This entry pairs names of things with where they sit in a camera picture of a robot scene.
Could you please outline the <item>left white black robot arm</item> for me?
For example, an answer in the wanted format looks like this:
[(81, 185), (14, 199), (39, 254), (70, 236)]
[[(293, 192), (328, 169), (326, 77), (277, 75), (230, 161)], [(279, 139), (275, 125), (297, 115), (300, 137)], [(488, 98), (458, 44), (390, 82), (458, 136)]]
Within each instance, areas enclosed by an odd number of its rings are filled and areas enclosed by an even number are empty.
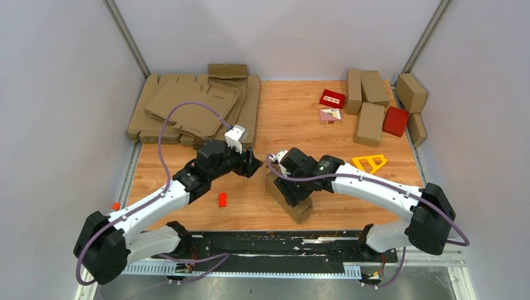
[(252, 177), (263, 165), (253, 150), (238, 150), (224, 141), (208, 141), (167, 182), (132, 206), (104, 215), (91, 213), (82, 226), (73, 254), (79, 284), (107, 284), (131, 263), (148, 256), (171, 253), (185, 258), (191, 241), (170, 226), (157, 232), (146, 229), (163, 216), (206, 194), (214, 180), (229, 173)]

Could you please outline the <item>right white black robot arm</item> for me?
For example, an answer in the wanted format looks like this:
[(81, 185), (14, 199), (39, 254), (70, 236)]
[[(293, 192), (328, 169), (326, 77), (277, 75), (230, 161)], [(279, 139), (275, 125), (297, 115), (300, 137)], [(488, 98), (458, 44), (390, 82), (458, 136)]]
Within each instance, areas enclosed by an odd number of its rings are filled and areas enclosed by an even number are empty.
[(419, 187), (392, 182), (334, 156), (315, 160), (296, 147), (268, 154), (266, 162), (271, 169), (279, 166), (273, 173), (289, 203), (301, 201), (314, 191), (327, 191), (365, 200), (399, 216), (399, 221), (363, 228), (355, 250), (365, 261), (406, 246), (439, 256), (449, 242), (456, 214), (436, 184)]

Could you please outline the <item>brown cardboard box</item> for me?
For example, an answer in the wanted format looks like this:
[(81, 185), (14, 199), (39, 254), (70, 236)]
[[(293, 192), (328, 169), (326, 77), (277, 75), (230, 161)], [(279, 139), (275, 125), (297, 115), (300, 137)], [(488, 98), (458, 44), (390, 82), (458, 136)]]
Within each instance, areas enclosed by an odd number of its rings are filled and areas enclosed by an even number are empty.
[(282, 179), (269, 170), (266, 190), (297, 224), (305, 222), (313, 213), (313, 200), (303, 194), (297, 182)]

